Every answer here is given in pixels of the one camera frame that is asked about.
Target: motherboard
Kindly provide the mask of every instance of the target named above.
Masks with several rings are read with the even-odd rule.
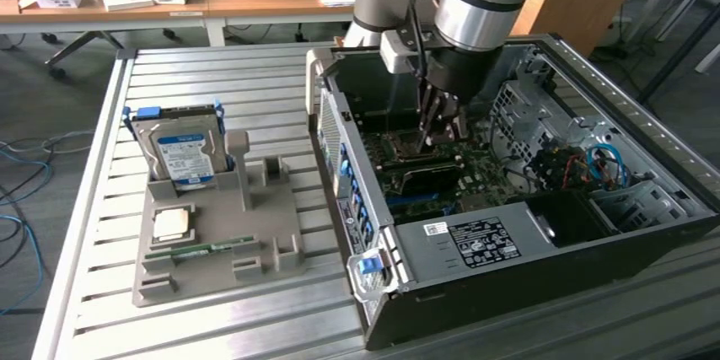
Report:
[[[424,146],[419,132],[366,132],[364,146],[396,224],[498,207],[527,191],[515,187],[479,137]]]

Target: gray carpet floor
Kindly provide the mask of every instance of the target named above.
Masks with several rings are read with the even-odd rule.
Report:
[[[638,15],[643,1],[628,1],[623,9],[626,15],[631,17]],[[638,92],[632,83],[638,86],[648,83],[708,12],[707,6],[694,7],[668,40],[654,45],[654,56],[639,51],[632,53],[627,60],[599,63],[602,69],[630,92]],[[256,26],[235,32],[247,42],[255,42],[263,37],[266,28],[267,26]],[[294,42],[295,29],[296,26],[288,24],[274,26],[262,42]],[[304,31],[310,40],[332,40],[335,35],[343,34],[339,24],[306,24]],[[171,41],[163,37],[160,30],[118,33],[118,38],[126,46],[135,48],[208,45],[203,29],[178,29],[176,34],[182,39],[179,41]],[[75,35],[59,35],[59,38],[67,43]],[[18,42],[20,36],[14,35],[12,39]],[[706,75],[692,71],[695,64],[718,42],[720,42],[720,29],[715,28],[666,81],[652,100],[652,107],[680,137],[715,165],[720,166],[720,142],[718,142],[720,99],[715,95],[720,86],[720,66],[714,67]],[[0,52],[2,141],[8,142],[23,137],[51,137],[70,131],[91,129],[95,126],[111,76],[115,50],[102,40],[94,40],[59,65],[68,71],[68,79],[59,82],[48,77],[43,61],[60,47],[60,45],[46,44],[40,35],[28,35],[16,50]],[[88,137],[74,139],[67,147],[72,148],[88,141]],[[27,157],[44,158],[43,154],[28,154]],[[58,156],[54,160],[54,178],[48,186],[20,202],[39,236],[43,255],[52,270],[62,252],[86,159],[87,153]],[[36,169],[36,166],[15,164],[0,157],[0,185],[14,187]],[[0,207],[0,214],[12,213],[10,207]],[[2,239],[8,234],[10,227],[6,222],[0,224]],[[12,249],[12,242],[0,244],[0,261]],[[14,303],[35,284],[38,270],[30,245],[16,260],[0,269],[0,277],[0,308],[3,308],[4,305]],[[43,288],[26,301],[22,308],[43,308],[50,286],[51,282],[46,281]],[[2,359],[30,358],[40,318],[39,314],[0,317]]]

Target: office chair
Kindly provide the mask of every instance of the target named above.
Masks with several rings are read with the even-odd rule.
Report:
[[[163,29],[162,34],[171,40],[178,38],[176,33],[174,30]],[[63,59],[66,59],[70,54],[72,54],[75,51],[78,51],[86,44],[88,44],[92,40],[96,38],[102,38],[103,40],[108,41],[111,45],[118,49],[122,50],[123,44],[120,44],[120,41],[112,36],[110,31],[86,31],[80,34],[80,36],[66,46],[62,50],[58,51],[58,53],[46,61],[47,65],[47,72],[50,76],[52,76],[55,79],[63,79],[67,76],[66,70],[60,67],[55,67],[55,64],[60,62]],[[43,40],[48,44],[58,43],[58,37],[52,34],[43,34]]]

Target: desk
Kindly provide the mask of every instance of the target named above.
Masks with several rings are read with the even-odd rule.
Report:
[[[306,124],[306,53],[331,45],[143,50],[116,61],[32,359],[678,358],[715,342],[720,229],[630,280],[380,352],[363,349]],[[290,166],[308,270],[136,308],[148,163],[120,126],[123,106],[216,99],[227,128],[248,130],[248,162],[282,154]]]
[[[206,27],[211,46],[226,45],[228,24],[282,24],[351,21],[352,8],[327,8],[319,0],[190,0],[186,5],[155,5],[106,12],[103,0],[83,0],[80,8],[18,8],[0,0],[0,34],[62,33],[92,30],[143,30]]]

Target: white label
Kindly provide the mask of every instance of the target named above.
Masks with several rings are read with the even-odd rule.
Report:
[[[448,223],[428,223],[423,225],[423,227],[426,228],[426,234],[428,234],[428,236],[448,233]]]
[[[211,157],[203,153],[206,136],[188,134],[158,139],[160,154],[170,178],[180,185],[195,186],[206,183],[215,172]]]
[[[170,12],[170,17],[202,16],[203,12]]]

